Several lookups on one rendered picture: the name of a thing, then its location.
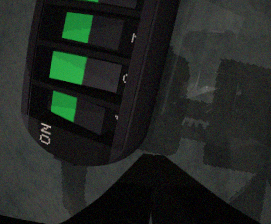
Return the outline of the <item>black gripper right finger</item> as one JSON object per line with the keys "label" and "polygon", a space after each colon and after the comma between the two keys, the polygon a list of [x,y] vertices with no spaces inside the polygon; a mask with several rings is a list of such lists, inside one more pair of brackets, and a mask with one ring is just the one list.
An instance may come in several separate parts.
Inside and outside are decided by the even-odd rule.
{"label": "black gripper right finger", "polygon": [[260,224],[198,183],[164,155],[156,165],[152,224]]}

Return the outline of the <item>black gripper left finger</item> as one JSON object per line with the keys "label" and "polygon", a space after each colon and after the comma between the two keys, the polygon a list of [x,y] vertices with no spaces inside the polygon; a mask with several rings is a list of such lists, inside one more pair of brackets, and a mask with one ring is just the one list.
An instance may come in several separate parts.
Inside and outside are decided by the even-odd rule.
{"label": "black gripper left finger", "polygon": [[[98,200],[60,224],[150,224],[156,165],[154,156],[140,156]],[[41,224],[0,214],[0,224]]]}

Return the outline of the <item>dark grey switch panel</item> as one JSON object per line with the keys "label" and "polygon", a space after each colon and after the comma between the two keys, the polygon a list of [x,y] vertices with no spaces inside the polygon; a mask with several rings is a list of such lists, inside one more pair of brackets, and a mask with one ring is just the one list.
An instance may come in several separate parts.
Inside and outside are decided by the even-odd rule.
{"label": "dark grey switch panel", "polygon": [[100,167],[146,140],[179,0],[37,0],[21,116],[53,159]]}

